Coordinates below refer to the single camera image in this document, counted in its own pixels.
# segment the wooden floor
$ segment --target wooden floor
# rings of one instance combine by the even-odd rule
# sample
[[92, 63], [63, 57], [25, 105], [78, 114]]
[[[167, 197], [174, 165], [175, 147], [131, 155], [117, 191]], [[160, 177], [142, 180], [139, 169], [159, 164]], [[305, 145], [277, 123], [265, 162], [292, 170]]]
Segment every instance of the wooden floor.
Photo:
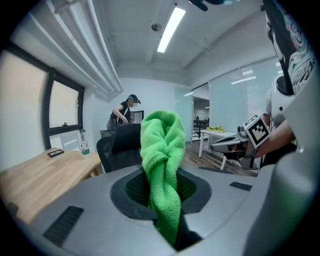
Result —
[[[187, 143], [185, 145], [185, 154], [181, 161], [183, 166], [192, 166], [192, 167], [209, 167], [214, 169], [220, 169], [222, 164], [222, 158], [217, 155], [210, 154], [207, 150], [208, 140], [203, 141], [203, 150], [202, 157], [199, 157], [199, 148], [200, 141], [193, 141], [192, 143]], [[243, 176], [257, 176], [254, 172], [243, 170], [240, 166], [232, 164], [229, 161], [226, 161], [224, 170], [233, 172], [237, 175]]]

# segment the office chair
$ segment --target office chair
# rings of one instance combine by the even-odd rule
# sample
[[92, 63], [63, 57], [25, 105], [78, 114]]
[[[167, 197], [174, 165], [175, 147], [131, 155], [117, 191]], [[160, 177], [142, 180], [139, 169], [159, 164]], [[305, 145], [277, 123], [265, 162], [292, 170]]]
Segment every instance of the office chair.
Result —
[[96, 149], [106, 173], [142, 163], [140, 130], [140, 123], [120, 125], [114, 136], [97, 142]]

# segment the doorway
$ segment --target doorway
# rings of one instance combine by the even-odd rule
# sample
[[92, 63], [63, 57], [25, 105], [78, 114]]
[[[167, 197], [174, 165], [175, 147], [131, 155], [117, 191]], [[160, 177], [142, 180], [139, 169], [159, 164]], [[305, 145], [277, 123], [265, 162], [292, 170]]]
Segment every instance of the doorway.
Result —
[[200, 140], [201, 130], [210, 123], [210, 93], [208, 83], [193, 90], [193, 131], [192, 141]]

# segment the black cap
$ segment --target black cap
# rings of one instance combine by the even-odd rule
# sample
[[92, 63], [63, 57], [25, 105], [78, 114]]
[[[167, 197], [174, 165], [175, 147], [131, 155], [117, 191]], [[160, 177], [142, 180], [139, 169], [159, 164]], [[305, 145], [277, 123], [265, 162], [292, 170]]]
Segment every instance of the black cap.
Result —
[[132, 97], [132, 98], [133, 98], [133, 102], [134, 102], [134, 103], [139, 103], [139, 104], [141, 104], [140, 100], [138, 99], [138, 97], [137, 97], [136, 95], [130, 94], [129, 97]]

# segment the white table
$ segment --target white table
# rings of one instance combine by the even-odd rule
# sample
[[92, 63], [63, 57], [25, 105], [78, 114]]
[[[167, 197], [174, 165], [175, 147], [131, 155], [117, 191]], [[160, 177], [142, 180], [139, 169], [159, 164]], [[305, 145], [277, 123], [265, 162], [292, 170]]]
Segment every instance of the white table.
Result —
[[[204, 147], [204, 135], [209, 135], [209, 136], [213, 136], [213, 137], [217, 137], [217, 138], [225, 138], [225, 137], [230, 137], [230, 136], [234, 136], [237, 135], [234, 132], [229, 132], [229, 131], [225, 131], [225, 132], [217, 132], [217, 131], [210, 131], [210, 130], [201, 130], [201, 138], [200, 138], [200, 149], [199, 149], [199, 157], [202, 157], [202, 150]], [[223, 160], [222, 160], [222, 164], [221, 164], [221, 168], [220, 170], [223, 170], [226, 164], [227, 158], [224, 156]]]

